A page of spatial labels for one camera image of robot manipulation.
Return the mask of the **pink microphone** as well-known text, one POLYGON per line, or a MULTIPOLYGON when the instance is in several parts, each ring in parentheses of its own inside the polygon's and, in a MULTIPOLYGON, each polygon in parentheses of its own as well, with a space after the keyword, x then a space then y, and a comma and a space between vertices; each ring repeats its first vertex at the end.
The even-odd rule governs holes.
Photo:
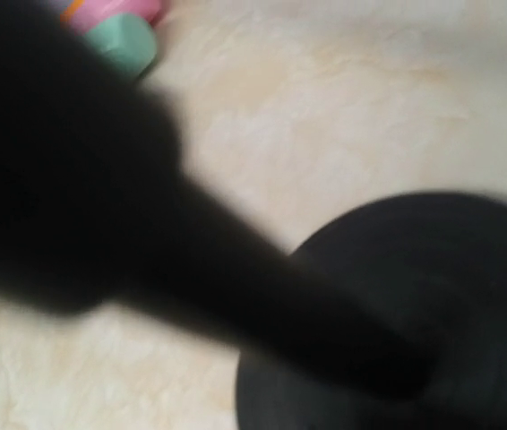
POLYGON ((63 0, 51 4, 60 20, 80 32, 91 30, 99 23, 120 13, 130 13, 154 22, 164 9, 160 0, 63 0))

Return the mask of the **black stand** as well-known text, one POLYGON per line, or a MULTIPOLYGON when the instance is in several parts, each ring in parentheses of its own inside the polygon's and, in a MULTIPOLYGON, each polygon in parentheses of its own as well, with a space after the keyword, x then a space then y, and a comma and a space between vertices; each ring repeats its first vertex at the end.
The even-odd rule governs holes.
POLYGON ((168 105, 0 1, 0 297, 241 348, 243 429, 507 429, 507 202, 368 203, 284 255, 185 176, 168 105))

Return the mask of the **teal microphone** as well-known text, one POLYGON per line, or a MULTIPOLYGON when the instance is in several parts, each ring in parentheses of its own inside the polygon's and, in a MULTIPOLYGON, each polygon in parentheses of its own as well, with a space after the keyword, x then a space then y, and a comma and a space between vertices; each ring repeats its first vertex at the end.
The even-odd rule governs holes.
POLYGON ((119 13, 84 34, 90 46, 129 79, 136 80, 154 63, 159 45, 154 29, 141 17, 119 13))

